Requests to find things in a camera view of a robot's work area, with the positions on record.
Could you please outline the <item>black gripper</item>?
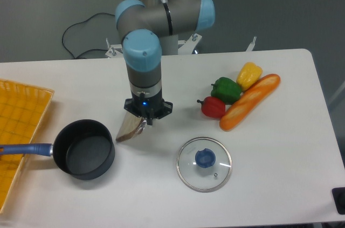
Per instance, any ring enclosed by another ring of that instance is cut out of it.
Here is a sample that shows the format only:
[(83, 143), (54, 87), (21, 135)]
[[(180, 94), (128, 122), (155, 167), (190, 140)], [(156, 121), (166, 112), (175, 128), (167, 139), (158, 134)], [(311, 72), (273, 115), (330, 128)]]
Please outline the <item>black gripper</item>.
[(125, 100), (124, 109), (137, 117), (146, 119), (149, 126), (153, 125), (154, 119), (161, 119), (173, 111), (173, 103), (165, 101), (162, 92), (154, 96), (145, 97), (145, 95), (135, 95)]

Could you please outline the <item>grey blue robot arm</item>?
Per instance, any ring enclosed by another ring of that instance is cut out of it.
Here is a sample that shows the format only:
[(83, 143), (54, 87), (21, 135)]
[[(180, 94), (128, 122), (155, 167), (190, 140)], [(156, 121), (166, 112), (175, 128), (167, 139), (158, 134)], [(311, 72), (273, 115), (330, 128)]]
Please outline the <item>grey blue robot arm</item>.
[(162, 97), (160, 38), (207, 29), (214, 22), (213, 0), (165, 0), (156, 5), (122, 1), (115, 23), (132, 94), (125, 110), (149, 125), (169, 115), (173, 105)]

